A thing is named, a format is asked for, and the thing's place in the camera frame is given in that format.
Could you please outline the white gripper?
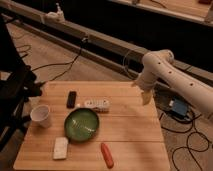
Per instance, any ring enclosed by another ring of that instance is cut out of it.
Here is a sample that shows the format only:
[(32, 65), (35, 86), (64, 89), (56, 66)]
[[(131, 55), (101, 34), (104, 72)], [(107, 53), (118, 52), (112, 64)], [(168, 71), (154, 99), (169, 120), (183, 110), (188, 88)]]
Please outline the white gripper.
[(135, 80), (136, 85), (143, 90), (141, 93), (143, 105), (147, 105), (151, 101), (152, 90), (156, 84), (156, 77), (140, 74)]

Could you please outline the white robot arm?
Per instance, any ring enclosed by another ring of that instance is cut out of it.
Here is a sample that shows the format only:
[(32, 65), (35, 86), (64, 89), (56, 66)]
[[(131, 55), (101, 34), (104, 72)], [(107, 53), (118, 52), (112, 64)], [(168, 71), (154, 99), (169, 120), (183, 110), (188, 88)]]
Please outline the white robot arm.
[(151, 92), (161, 78), (206, 118), (213, 122), (213, 87), (176, 69), (170, 50), (150, 51), (142, 57), (144, 66), (134, 84)]

